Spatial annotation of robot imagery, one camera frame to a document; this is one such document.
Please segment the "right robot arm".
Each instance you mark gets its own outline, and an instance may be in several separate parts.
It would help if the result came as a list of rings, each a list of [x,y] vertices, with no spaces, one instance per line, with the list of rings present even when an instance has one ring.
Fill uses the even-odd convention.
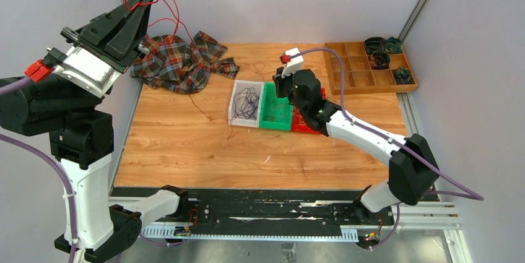
[[[391,205],[418,204],[436,181],[438,167],[422,136],[392,134],[352,116],[323,97],[320,81],[310,69],[286,75],[280,67],[272,79],[277,96],[288,98],[310,129],[350,143],[388,167],[386,180],[366,187],[352,202],[360,223],[371,223]]]

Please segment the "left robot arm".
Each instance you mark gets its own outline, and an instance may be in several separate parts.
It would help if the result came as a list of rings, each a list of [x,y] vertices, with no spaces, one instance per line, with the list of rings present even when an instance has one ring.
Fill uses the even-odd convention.
[[[113,118],[97,106],[133,62],[149,53],[143,41],[157,1],[124,0],[81,28],[64,27],[67,52],[48,48],[22,77],[1,80],[1,127],[27,137],[49,136],[49,155],[9,136],[1,140],[47,162],[62,181],[66,230],[54,245],[70,262],[106,262],[158,219],[181,222],[189,215],[188,192],[174,186],[133,204],[109,203]]]

